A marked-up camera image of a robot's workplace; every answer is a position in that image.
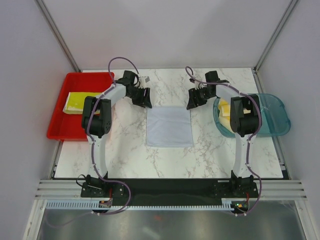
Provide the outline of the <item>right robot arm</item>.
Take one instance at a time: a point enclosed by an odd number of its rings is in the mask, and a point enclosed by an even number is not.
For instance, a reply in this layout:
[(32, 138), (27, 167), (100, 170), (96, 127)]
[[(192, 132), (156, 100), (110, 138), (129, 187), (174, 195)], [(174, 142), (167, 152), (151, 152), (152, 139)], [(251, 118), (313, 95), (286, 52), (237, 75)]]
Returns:
[(250, 167), (252, 145), (262, 126), (259, 97), (236, 89), (227, 80), (221, 80), (217, 71), (205, 74), (205, 81), (194, 77), (191, 67), (185, 71), (195, 87), (188, 90), (187, 110), (203, 106), (213, 97), (225, 100), (230, 105), (230, 127), (236, 139), (235, 162), (231, 171), (232, 181), (228, 185), (229, 193), (241, 197), (247, 191), (245, 183), (258, 175)]

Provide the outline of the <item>yellow patterned towel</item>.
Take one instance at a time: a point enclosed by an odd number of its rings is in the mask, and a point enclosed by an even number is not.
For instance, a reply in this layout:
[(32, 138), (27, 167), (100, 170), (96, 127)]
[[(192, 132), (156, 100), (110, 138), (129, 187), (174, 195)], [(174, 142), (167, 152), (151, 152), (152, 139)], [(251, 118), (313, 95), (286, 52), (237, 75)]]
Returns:
[(69, 92), (62, 111), (68, 115), (82, 115), (85, 98), (96, 98), (100, 94), (100, 92)]

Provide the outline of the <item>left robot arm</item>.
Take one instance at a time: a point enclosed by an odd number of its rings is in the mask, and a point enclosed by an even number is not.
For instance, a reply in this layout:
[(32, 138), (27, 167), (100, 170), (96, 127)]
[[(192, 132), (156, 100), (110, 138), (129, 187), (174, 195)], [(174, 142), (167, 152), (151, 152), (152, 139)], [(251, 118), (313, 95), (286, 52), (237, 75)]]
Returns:
[(91, 163), (86, 180), (97, 179), (92, 191), (98, 197), (105, 197), (110, 190), (108, 163), (106, 160), (106, 142), (113, 123), (113, 106), (127, 97), (135, 106), (152, 108), (151, 89), (141, 86), (139, 74), (126, 70), (121, 78), (98, 96), (87, 96), (84, 100), (81, 126), (90, 145)]

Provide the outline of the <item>light blue white towel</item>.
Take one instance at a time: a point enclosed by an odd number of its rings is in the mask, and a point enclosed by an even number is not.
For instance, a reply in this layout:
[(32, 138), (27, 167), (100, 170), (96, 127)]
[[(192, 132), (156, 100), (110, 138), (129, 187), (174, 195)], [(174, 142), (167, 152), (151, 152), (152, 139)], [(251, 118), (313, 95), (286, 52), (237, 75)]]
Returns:
[(180, 106), (147, 110), (146, 144), (157, 148), (189, 148), (194, 145), (191, 113)]

